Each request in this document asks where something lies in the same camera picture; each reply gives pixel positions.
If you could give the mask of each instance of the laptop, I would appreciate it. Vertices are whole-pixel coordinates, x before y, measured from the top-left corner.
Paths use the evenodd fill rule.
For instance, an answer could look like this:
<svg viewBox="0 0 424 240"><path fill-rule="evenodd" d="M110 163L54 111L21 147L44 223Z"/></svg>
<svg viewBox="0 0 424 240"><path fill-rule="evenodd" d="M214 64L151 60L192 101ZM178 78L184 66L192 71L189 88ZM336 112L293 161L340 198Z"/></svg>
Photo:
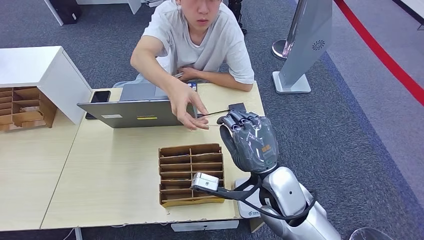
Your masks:
<svg viewBox="0 0 424 240"><path fill-rule="evenodd" d="M167 95L151 83L125 85L118 102L78 103L77 106L114 129L182 125L172 113ZM196 116L193 105L187 105L187 113Z"/></svg>

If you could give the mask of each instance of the white t-shirt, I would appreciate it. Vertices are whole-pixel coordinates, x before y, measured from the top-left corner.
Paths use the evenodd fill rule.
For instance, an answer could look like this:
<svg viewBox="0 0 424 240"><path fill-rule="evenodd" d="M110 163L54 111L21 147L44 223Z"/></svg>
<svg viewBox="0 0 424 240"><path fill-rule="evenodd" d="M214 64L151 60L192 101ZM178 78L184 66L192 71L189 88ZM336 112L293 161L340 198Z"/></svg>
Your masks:
<svg viewBox="0 0 424 240"><path fill-rule="evenodd" d="M218 72L225 62L237 82L252 84L255 81L244 35L224 3L220 4L217 18L200 46L190 39L187 20L175 0L166 0L156 7L143 36L162 41L164 48L156 59L171 74L184 66Z"/></svg>

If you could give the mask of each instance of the black cable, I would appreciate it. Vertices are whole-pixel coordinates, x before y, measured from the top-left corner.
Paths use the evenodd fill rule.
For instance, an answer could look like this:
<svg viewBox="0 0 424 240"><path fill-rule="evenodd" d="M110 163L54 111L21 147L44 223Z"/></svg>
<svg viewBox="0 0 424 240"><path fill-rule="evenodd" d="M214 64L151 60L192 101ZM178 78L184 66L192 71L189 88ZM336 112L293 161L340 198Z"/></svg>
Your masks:
<svg viewBox="0 0 424 240"><path fill-rule="evenodd" d="M294 215L294 216L280 216L280 215L275 215L275 214L269 213L267 211L264 211L264 210L258 208L257 206L253 205L252 203L250 203L250 202L248 202L246 200L242 200L241 202L244 203L244 204L246 204L246 205L248 205L249 207L253 208L254 210L260 212L261 214L265 214L265 215L267 215L267 216L269 216L271 218L289 221L289 220L295 220L295 219L300 219L300 218L304 217L312 209L312 207L314 206L315 202L318 199L318 193L316 191L309 191L309 193L311 193L312 196L313 196L312 202L310 203L310 205L302 213L299 213L299 214Z"/></svg>
<svg viewBox="0 0 424 240"><path fill-rule="evenodd" d="M198 113L198 114L197 114L197 117L198 117L198 118L201 118L201 117L206 117L206 116L210 116L210 115L226 113L226 112L229 112L229 111L230 111L230 110L229 110L229 109L227 109L227 110L216 111L216 112L212 112L212 113L208 113L208 114L201 114L201 113Z"/></svg>

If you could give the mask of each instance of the speaker grille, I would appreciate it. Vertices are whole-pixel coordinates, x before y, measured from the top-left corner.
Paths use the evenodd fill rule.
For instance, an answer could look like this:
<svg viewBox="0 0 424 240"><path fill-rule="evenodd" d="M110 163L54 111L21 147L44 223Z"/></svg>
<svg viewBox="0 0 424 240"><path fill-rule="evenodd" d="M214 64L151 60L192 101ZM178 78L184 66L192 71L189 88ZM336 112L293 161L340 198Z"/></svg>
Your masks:
<svg viewBox="0 0 424 240"><path fill-rule="evenodd" d="M325 44L326 44L326 42L324 40L315 41L312 44L312 49L315 50L315 51L321 50L324 47Z"/></svg>

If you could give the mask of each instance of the cardboard organizer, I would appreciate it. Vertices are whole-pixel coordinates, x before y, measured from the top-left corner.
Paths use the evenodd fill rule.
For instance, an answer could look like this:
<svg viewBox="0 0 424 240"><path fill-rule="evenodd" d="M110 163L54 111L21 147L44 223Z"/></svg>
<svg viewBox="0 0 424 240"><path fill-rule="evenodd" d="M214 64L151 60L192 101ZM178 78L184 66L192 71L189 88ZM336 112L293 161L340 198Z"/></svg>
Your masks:
<svg viewBox="0 0 424 240"><path fill-rule="evenodd" d="M0 88L0 131L51 128L57 109L37 87Z"/></svg>
<svg viewBox="0 0 424 240"><path fill-rule="evenodd" d="M219 178L219 186L224 187L223 163L221 147L217 143L160 148L160 204L166 208L223 203L223 198L190 189L193 176L198 172Z"/></svg>

